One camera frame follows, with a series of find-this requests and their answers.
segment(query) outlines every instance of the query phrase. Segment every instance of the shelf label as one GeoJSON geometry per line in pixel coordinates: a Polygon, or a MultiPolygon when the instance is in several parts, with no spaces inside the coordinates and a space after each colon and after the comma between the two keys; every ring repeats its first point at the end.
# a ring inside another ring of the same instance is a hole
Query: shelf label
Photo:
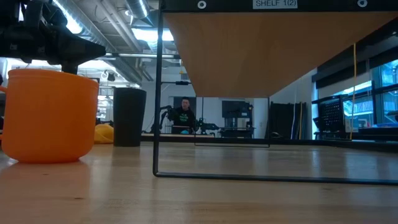
{"type": "Polygon", "coordinates": [[[253,9],[297,9],[298,0],[253,0],[253,9]]]}

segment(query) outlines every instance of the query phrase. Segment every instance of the screw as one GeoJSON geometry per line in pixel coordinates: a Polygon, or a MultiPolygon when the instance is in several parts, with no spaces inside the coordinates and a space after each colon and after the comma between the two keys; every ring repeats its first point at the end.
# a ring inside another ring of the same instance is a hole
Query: screw
{"type": "Polygon", "coordinates": [[[206,8],[206,6],[207,6],[207,3],[205,1],[199,1],[198,2],[198,8],[199,9],[204,9],[204,8],[206,8]]]}
{"type": "Polygon", "coordinates": [[[368,6],[368,0],[359,0],[359,1],[358,1],[358,6],[359,6],[359,7],[366,7],[366,6],[368,6]]]}

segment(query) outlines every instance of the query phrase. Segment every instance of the wooden tabletop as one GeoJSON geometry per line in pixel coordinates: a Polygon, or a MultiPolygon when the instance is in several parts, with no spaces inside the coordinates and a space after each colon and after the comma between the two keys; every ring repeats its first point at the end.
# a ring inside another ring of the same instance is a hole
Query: wooden tabletop
{"type": "MultiPolygon", "coordinates": [[[[159,152],[171,172],[398,178],[395,154],[335,147],[159,152]]],[[[71,164],[16,164],[0,151],[1,224],[396,223],[397,211],[397,187],[156,178],[146,142],[98,145],[71,164]]]]}
{"type": "Polygon", "coordinates": [[[167,13],[165,19],[198,97],[263,98],[397,16],[238,12],[167,13]]]}

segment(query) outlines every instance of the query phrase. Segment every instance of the wooden table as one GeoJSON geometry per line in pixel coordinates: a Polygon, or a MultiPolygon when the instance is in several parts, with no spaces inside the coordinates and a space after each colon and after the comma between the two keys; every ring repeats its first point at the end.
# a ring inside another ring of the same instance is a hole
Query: wooden table
{"type": "MultiPolygon", "coordinates": [[[[164,171],[398,178],[395,154],[318,146],[160,144],[164,171]]],[[[0,151],[0,223],[396,223],[398,188],[162,179],[152,144],[98,145],[81,162],[15,164],[0,151]]]]}
{"type": "MultiPolygon", "coordinates": [[[[142,133],[141,136],[153,136],[152,133],[142,133]]],[[[183,137],[183,138],[214,138],[214,135],[206,134],[160,134],[162,137],[183,137]]]]}

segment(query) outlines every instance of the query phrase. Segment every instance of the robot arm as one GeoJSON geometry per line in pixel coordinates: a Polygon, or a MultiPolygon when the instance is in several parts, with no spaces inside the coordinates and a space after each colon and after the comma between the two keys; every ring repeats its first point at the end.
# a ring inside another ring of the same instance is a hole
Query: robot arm
{"type": "Polygon", "coordinates": [[[20,58],[25,63],[46,60],[60,64],[64,72],[77,73],[79,64],[106,53],[103,46],[72,34],[52,0],[0,0],[0,6],[0,57],[20,58]]]}
{"type": "Polygon", "coordinates": [[[205,123],[203,118],[199,118],[197,121],[197,128],[201,129],[202,134],[206,134],[206,131],[218,131],[220,127],[213,123],[205,123]]]}
{"type": "MultiPolygon", "coordinates": [[[[164,118],[166,117],[166,115],[168,115],[167,116],[167,118],[169,119],[169,121],[174,121],[174,119],[175,119],[175,114],[177,113],[174,109],[173,109],[173,107],[172,106],[163,106],[163,107],[161,107],[160,108],[160,111],[162,111],[162,110],[167,110],[167,111],[164,111],[163,113],[162,113],[162,116],[161,116],[161,118],[160,118],[160,126],[159,126],[159,129],[162,129],[162,126],[163,126],[163,122],[164,122],[164,118]]],[[[155,124],[153,124],[152,125],[152,127],[150,128],[150,133],[155,133],[155,124]]]]}

